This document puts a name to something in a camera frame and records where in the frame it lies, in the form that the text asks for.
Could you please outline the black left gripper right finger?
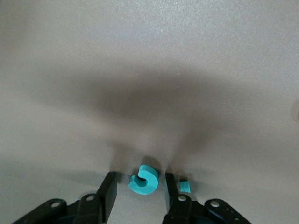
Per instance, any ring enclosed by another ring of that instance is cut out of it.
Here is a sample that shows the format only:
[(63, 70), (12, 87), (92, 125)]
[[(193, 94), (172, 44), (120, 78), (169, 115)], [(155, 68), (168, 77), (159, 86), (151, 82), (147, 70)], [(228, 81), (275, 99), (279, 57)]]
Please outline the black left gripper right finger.
[(164, 216), (163, 224), (189, 224), (192, 209), (192, 200), (189, 196), (181, 194), (174, 174), (165, 174), (166, 201), (168, 212)]

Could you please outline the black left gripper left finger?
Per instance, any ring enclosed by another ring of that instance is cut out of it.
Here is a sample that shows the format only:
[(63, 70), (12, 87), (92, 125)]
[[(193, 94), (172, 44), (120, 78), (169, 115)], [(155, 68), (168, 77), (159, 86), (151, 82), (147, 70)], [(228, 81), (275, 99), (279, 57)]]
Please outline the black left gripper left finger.
[(105, 224), (117, 196), (116, 172), (107, 173), (96, 193), (83, 196), (79, 201), (76, 224)]

